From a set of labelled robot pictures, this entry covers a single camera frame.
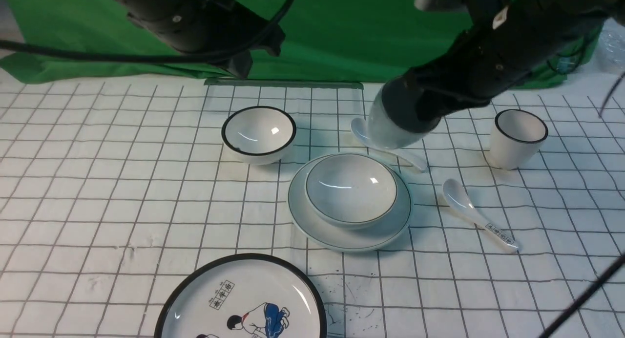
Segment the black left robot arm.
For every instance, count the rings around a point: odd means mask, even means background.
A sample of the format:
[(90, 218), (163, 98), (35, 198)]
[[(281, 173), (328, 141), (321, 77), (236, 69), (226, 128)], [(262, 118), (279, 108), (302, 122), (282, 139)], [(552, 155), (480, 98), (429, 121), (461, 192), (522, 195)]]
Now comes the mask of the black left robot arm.
[(127, 18), (192, 62), (210, 64), (238, 79), (252, 69), (251, 52), (279, 56), (285, 39), (279, 26), (294, 0), (285, 0), (267, 20), (237, 0), (115, 0)]

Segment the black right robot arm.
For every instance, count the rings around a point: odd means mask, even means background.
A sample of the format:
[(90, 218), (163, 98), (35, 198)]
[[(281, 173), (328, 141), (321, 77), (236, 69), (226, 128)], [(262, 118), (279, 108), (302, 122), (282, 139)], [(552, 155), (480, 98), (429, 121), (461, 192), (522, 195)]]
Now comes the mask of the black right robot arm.
[(464, 7), (473, 22), (450, 48), (381, 90), (398, 128), (428, 133), (446, 115), (481, 108), (607, 19), (624, 23), (624, 0), (415, 0), (417, 9)]

